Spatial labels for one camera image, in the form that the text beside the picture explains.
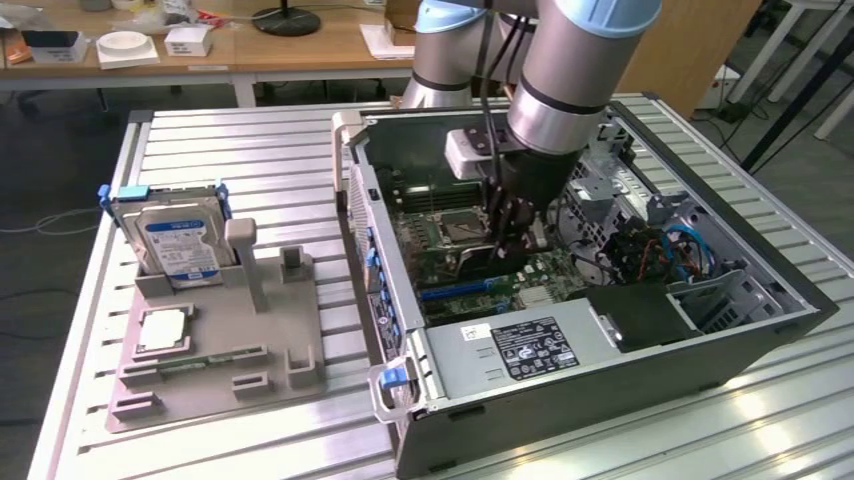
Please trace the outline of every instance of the metal table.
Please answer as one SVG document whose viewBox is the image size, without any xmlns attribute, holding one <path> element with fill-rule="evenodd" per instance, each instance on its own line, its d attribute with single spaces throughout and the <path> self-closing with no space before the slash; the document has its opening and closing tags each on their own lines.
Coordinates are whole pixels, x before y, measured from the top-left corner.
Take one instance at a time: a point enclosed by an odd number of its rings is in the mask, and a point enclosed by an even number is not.
<svg viewBox="0 0 854 480">
<path fill-rule="evenodd" d="M 442 478 L 836 478 L 854 471 L 854 264 L 664 103 L 618 98 L 843 310 L 724 387 L 466 464 Z M 287 407 L 106 431 L 137 260 L 103 218 L 30 478 L 394 476 L 389 431 L 371 414 L 330 160 L 333 113 L 386 106 L 195 110 L 131 119 L 114 188 L 223 178 L 235 216 L 258 221 L 258 254 L 299 243 L 318 259 L 330 389 Z M 678 188 L 652 155 L 642 148 L 637 153 L 658 187 Z"/>
</svg>

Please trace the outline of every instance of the floor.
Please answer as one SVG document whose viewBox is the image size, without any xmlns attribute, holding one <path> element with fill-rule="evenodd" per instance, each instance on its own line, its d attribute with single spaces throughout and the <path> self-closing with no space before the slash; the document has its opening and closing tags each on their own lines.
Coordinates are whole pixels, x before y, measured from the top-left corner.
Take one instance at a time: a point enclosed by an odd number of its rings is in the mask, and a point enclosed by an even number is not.
<svg viewBox="0 0 854 480">
<path fill-rule="evenodd" d="M 730 58 L 746 69 L 765 38 L 744 39 Z M 790 55 L 785 47 L 766 71 L 773 71 Z M 848 82 L 840 74 L 798 116 L 786 135 L 813 116 Z M 377 82 L 331 82 L 325 98 L 321 82 L 275 85 L 267 104 L 311 104 L 375 100 Z M 405 81 L 387 81 L 389 94 L 401 94 Z M 47 215 L 95 205 L 98 186 L 110 181 L 127 113 L 135 109 L 177 110 L 234 107 L 229 86 L 186 87 L 181 94 L 169 88 L 115 89 L 107 92 L 111 112 L 102 113 L 94 91 L 50 92 L 33 100 L 39 112 L 25 115 L 13 100 L 0 107 L 0 159 L 6 172 L 0 176 L 0 229 L 34 225 Z M 6 94 L 0 94 L 0 105 Z M 762 107 L 774 119 L 786 103 Z M 820 122 L 792 143 L 758 178 L 772 192 L 808 220 L 849 255 L 854 255 L 854 118 L 849 117 L 829 141 L 818 141 L 812 132 Z M 770 120 L 752 116 L 730 145 L 745 156 L 764 135 Z M 714 121 L 697 127 L 716 142 L 733 126 Z M 55 231 L 85 228 L 95 214 L 69 217 L 51 225 Z M 69 235 L 0 234 L 0 335 L 55 336 L 23 340 L 0 336 L 0 479 L 26 476 L 38 424 L 9 425 L 13 419 L 38 421 L 47 407 L 54 375 L 59 364 L 62 332 L 71 321 L 75 296 L 43 293 L 7 299 L 3 295 L 33 289 L 79 289 L 95 233 Z"/>
</svg>

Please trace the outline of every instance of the paper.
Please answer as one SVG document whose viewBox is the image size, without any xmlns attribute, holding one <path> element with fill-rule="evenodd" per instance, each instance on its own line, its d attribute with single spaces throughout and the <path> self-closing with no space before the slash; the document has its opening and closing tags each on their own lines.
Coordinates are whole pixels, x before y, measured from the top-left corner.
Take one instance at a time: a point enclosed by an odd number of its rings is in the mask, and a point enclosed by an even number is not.
<svg viewBox="0 0 854 480">
<path fill-rule="evenodd" d="M 51 22 L 42 15 L 43 8 L 0 3 L 0 28 L 19 30 L 54 30 Z"/>
<path fill-rule="evenodd" d="M 406 60 L 416 57 L 416 47 L 397 46 L 386 35 L 383 25 L 359 25 L 371 56 L 378 60 Z"/>
</svg>

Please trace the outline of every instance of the sticker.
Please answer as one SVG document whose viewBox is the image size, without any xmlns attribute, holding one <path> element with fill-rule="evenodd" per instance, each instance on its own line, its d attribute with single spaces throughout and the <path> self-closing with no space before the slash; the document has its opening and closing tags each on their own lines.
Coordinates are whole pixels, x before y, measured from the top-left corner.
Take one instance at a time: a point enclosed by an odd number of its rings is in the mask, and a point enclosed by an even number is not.
<svg viewBox="0 0 854 480">
<path fill-rule="evenodd" d="M 554 317 L 496 328 L 492 333 L 514 380 L 525 380 L 578 365 Z"/>
<path fill-rule="evenodd" d="M 190 65 L 191 72 L 223 72 L 229 70 L 229 65 Z"/>
<path fill-rule="evenodd" d="M 353 163 L 353 151 L 350 150 L 350 145 L 342 145 L 342 166 L 347 166 Z"/>
<path fill-rule="evenodd" d="M 490 324 L 480 323 L 478 325 L 469 325 L 468 327 L 461 327 L 461 332 L 464 332 L 464 340 L 472 342 L 473 340 L 481 340 L 482 338 L 490 338 Z"/>
<path fill-rule="evenodd" d="M 146 225 L 146 234 L 163 272 L 170 277 L 199 280 L 219 273 L 214 247 L 203 240 L 207 231 L 202 220 Z"/>
</svg>

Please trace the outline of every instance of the blue latch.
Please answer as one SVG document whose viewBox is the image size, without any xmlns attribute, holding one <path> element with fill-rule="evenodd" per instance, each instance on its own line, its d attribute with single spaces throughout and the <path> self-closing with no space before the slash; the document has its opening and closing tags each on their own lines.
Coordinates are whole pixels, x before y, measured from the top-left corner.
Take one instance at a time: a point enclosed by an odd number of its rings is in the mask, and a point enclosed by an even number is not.
<svg viewBox="0 0 854 480">
<path fill-rule="evenodd" d="M 402 387 L 409 382 L 410 379 L 405 367 L 390 368 L 379 376 L 379 388 L 383 390 Z"/>
<path fill-rule="evenodd" d="M 226 220 L 231 220 L 231 205 L 229 204 L 229 187 L 222 180 L 217 180 L 217 198 L 219 198 L 219 206 L 223 209 Z"/>
<path fill-rule="evenodd" d="M 107 215 L 113 218 L 117 227 L 121 227 L 117 215 L 113 213 L 113 205 L 110 203 L 110 185 L 105 184 L 98 189 L 98 205 L 102 207 Z"/>
<path fill-rule="evenodd" d="M 149 185 L 129 185 L 127 187 L 119 187 L 117 200 L 121 202 L 139 202 L 149 199 L 150 191 L 151 187 Z"/>
<path fill-rule="evenodd" d="M 365 256 L 365 266 L 371 268 L 374 266 L 374 259 L 377 258 L 377 248 L 371 247 L 369 253 Z"/>
</svg>

